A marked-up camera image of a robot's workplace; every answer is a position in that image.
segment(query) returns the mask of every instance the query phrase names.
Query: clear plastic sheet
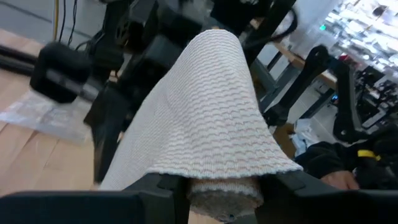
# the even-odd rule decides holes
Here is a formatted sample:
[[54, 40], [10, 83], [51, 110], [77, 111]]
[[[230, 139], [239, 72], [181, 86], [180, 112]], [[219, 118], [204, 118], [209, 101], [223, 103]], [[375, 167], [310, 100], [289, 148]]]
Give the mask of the clear plastic sheet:
[[83, 143], [90, 130], [83, 123], [90, 106], [79, 99], [60, 105], [30, 91], [0, 113], [0, 121]]

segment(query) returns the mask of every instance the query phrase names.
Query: knitted textile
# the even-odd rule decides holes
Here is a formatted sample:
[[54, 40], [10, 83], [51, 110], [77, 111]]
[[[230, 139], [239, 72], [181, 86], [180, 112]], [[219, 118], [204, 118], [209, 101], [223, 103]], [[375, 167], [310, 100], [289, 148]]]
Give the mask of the knitted textile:
[[197, 212], [230, 221], [262, 204], [255, 176], [299, 169], [259, 112], [239, 40], [208, 30], [144, 100], [100, 189], [121, 190], [151, 172], [181, 175], [191, 178]]

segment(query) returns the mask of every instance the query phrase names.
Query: human hand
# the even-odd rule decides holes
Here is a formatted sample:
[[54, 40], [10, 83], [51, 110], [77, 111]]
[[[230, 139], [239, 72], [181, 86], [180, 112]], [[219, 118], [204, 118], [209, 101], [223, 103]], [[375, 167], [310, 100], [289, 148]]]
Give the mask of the human hand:
[[332, 172], [328, 175], [323, 176], [321, 180], [324, 183], [329, 184], [341, 190], [359, 189], [359, 185], [356, 182], [353, 173], [351, 173], [350, 171]]

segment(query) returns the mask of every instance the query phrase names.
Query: white knit fabric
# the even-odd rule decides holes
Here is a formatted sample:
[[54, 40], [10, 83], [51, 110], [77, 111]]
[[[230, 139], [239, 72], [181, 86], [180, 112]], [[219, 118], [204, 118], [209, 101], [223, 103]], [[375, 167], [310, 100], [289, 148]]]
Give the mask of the white knit fabric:
[[262, 203], [255, 176], [298, 169], [259, 112], [239, 40], [208, 30], [144, 100], [100, 189], [124, 189], [150, 172], [182, 175], [197, 212], [229, 221]]

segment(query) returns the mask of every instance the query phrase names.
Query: black jacket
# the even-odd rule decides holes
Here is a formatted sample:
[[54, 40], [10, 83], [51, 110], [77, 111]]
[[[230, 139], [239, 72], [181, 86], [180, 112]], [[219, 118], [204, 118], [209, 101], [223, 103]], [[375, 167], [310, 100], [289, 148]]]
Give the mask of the black jacket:
[[[381, 160], [374, 160], [374, 166], [368, 166], [368, 159], [358, 157], [360, 149], [373, 151]], [[356, 179], [361, 188], [384, 188], [380, 186], [380, 182], [385, 182], [386, 178], [390, 182], [391, 175], [398, 176], [398, 132], [388, 132], [350, 147], [320, 142], [310, 146], [295, 161], [305, 172], [318, 179], [332, 172], [356, 169]]]

